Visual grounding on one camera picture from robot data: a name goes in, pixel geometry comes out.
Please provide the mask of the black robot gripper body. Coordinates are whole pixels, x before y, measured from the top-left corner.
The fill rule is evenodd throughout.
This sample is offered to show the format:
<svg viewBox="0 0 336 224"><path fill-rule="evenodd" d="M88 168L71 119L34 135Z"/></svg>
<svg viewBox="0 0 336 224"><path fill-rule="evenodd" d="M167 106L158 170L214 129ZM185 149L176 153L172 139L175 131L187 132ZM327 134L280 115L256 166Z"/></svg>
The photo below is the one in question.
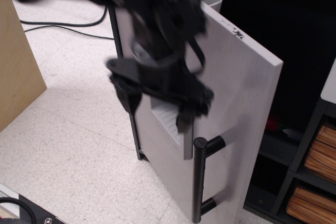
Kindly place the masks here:
<svg viewBox="0 0 336 224"><path fill-rule="evenodd" d="M184 52L175 51L168 58L155 61L134 42L132 58L110 59L106 66L126 111L136 111L142 94L192 111L208 111L211 106L213 92L196 77L203 69L190 72Z"/></svg>

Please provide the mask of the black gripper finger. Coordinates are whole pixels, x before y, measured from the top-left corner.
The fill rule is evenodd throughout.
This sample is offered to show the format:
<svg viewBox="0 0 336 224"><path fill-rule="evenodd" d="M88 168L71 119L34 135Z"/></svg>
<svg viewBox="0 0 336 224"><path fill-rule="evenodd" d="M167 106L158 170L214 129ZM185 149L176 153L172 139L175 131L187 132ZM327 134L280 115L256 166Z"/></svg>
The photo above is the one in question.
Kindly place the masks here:
<svg viewBox="0 0 336 224"><path fill-rule="evenodd" d="M197 117L208 115L211 107L211 100L205 102L176 102L178 107L178 116L176 119L176 126L179 133L183 133L191 126Z"/></svg>
<svg viewBox="0 0 336 224"><path fill-rule="evenodd" d="M123 108L129 114L134 114L142 98L142 90L139 85L130 79L116 74L112 74L110 80L114 85L117 97Z"/></svg>

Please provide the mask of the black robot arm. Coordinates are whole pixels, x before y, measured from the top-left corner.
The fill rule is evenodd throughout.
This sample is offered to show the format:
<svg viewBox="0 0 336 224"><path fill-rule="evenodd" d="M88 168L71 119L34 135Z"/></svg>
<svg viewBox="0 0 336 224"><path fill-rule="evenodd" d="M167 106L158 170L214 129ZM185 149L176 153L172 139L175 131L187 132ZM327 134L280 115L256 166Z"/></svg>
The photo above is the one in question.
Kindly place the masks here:
<svg viewBox="0 0 336 224"><path fill-rule="evenodd" d="M206 30L201 0L90 1L124 8L132 18L133 57L107 62L111 82L128 113L135 113L142 94L178 106L179 132L184 132L196 117L208 113L213 92L189 71L185 62L187 45L192 47L201 64L205 62L195 39Z"/></svg>

